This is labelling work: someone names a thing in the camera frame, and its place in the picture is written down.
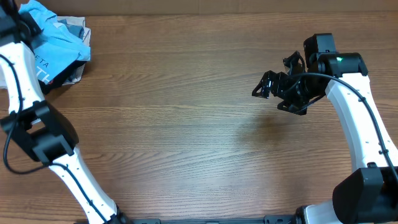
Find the light blue t-shirt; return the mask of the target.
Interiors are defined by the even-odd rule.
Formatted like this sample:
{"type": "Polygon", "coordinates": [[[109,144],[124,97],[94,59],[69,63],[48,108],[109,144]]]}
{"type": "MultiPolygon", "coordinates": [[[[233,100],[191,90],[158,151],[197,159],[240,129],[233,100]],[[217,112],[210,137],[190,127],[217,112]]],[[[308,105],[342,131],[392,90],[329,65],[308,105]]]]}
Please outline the light blue t-shirt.
{"type": "Polygon", "coordinates": [[[42,30],[32,43],[38,80],[47,84],[74,61],[91,60],[90,46],[71,34],[66,25],[57,20],[56,13],[38,1],[22,4],[19,12],[30,13],[42,30]]]}

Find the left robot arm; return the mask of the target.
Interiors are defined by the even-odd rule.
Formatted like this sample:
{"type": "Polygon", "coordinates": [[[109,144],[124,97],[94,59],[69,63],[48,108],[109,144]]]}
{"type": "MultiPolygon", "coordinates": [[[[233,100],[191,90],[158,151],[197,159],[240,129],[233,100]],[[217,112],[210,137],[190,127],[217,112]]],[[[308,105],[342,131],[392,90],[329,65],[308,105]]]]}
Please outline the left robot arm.
{"type": "Polygon", "coordinates": [[[1,1],[1,75],[9,97],[9,114],[1,119],[9,143],[14,141],[41,166],[31,174],[50,169],[57,174],[82,207],[88,223],[130,223],[130,219],[103,191],[86,166],[78,147],[75,128],[45,100],[34,70],[33,38],[39,26],[28,12],[20,13],[14,1],[1,1]]]}

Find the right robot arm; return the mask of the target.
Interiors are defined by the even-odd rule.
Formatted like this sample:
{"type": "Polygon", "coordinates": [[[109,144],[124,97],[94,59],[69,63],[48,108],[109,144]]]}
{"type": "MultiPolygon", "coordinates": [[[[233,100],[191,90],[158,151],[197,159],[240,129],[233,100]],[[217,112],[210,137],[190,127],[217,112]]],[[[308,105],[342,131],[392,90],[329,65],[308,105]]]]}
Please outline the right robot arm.
{"type": "Polygon", "coordinates": [[[339,53],[331,33],[314,34],[303,53],[283,59],[285,72],[267,71],[253,89],[260,98],[280,98],[278,109],[305,115],[328,98],[349,146],[352,173],[332,198],[299,207],[293,215],[265,217],[267,223],[389,223],[397,221],[397,147],[371,93],[368,69],[358,53],[339,53]]]}

